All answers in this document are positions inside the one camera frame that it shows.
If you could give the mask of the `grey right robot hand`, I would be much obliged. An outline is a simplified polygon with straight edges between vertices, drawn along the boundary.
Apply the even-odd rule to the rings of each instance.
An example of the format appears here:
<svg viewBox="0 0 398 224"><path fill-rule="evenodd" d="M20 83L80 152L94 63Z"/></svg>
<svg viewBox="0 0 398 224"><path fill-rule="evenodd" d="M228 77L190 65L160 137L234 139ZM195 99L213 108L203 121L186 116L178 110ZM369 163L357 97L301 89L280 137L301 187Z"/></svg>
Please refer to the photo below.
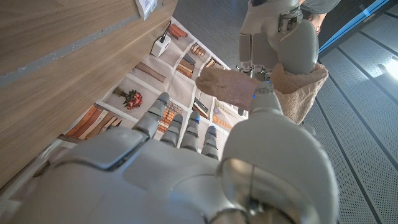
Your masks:
<svg viewBox="0 0 398 224"><path fill-rule="evenodd" d="M2 223L335 223L338 185L322 145L282 113L272 84L254 91L248 119L217 155L199 114L154 134L161 94L133 128L71 149L48 147L1 195Z"/></svg>

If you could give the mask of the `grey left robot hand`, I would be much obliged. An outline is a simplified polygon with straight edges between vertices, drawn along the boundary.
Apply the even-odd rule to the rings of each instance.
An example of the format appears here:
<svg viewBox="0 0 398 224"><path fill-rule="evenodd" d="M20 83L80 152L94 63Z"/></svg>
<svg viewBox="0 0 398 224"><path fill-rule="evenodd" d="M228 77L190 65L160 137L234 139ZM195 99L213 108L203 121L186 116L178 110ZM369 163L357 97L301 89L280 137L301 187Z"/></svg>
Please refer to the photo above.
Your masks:
<svg viewBox="0 0 398 224"><path fill-rule="evenodd" d="M318 59L318 36L298 0L250 0L239 36L239 71L269 79L281 63L293 74L310 73Z"/></svg>

